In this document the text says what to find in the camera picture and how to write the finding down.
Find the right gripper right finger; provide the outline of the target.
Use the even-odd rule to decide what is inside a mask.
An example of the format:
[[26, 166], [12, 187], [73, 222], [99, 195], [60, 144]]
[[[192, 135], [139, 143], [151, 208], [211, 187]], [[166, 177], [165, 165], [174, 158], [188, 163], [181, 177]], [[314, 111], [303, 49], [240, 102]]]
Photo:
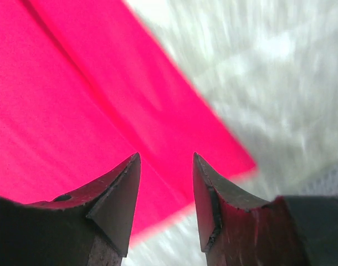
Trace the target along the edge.
[[193, 155], [193, 189], [207, 265], [310, 265], [283, 197], [269, 202]]

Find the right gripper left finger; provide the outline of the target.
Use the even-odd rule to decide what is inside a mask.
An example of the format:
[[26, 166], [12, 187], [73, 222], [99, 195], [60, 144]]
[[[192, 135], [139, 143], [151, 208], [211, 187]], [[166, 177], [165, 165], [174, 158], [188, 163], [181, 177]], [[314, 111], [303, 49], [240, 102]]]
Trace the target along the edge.
[[120, 265], [127, 256], [140, 183], [133, 154], [110, 172], [52, 201], [31, 203], [37, 265]]

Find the red t shirt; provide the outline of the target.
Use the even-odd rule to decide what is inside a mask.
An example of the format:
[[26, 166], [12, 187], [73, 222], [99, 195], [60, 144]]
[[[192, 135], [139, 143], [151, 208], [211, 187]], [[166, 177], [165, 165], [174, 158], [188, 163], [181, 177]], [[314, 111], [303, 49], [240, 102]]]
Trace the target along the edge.
[[193, 203], [193, 154], [256, 165], [123, 1], [0, 1], [0, 196], [52, 200], [134, 153], [133, 243]]

